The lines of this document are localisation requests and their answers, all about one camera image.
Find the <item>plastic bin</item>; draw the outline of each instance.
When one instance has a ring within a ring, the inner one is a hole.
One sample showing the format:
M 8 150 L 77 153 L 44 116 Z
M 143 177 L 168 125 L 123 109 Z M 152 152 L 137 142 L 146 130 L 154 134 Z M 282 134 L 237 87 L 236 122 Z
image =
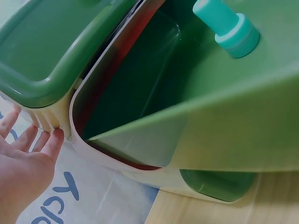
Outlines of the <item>plastic bin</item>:
M 194 3 L 167 0 L 159 9 L 103 91 L 84 139 L 155 167 L 298 169 L 294 3 L 230 4 L 261 33 L 240 59 L 215 43 Z

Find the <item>teal knob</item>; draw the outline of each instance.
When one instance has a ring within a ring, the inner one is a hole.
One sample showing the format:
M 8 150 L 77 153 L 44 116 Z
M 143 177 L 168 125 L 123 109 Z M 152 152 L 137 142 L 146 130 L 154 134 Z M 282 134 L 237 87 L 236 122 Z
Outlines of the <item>teal knob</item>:
M 222 0 L 198 0 L 193 12 L 215 32 L 215 41 L 233 58 L 246 56 L 259 42 L 260 34 L 250 20 Z

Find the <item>bin compartment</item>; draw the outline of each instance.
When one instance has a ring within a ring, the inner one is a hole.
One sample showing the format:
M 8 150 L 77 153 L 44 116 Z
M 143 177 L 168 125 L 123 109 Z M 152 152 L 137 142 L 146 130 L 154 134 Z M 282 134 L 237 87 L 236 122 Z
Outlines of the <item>bin compartment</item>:
M 261 33 L 240 59 L 215 43 L 194 3 L 166 0 L 100 96 L 84 139 L 157 167 L 298 169 L 299 3 L 228 2 Z

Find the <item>green plastic lid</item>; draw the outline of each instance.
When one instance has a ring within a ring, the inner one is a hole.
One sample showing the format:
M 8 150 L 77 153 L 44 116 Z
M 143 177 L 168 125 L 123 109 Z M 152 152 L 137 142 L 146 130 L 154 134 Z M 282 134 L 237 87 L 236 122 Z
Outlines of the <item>green plastic lid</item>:
M 40 108 L 60 100 L 136 0 L 0 3 L 0 91 Z

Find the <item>hand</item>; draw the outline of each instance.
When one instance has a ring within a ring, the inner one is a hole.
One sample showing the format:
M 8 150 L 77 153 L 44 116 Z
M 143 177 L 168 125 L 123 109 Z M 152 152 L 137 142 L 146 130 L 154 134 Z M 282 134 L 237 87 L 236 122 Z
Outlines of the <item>hand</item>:
M 0 123 L 0 223 L 15 223 L 20 213 L 37 199 L 54 177 L 55 163 L 64 141 L 56 129 L 52 135 L 42 132 L 32 152 L 37 128 L 30 126 L 12 144 L 5 141 L 18 118 L 11 112 Z

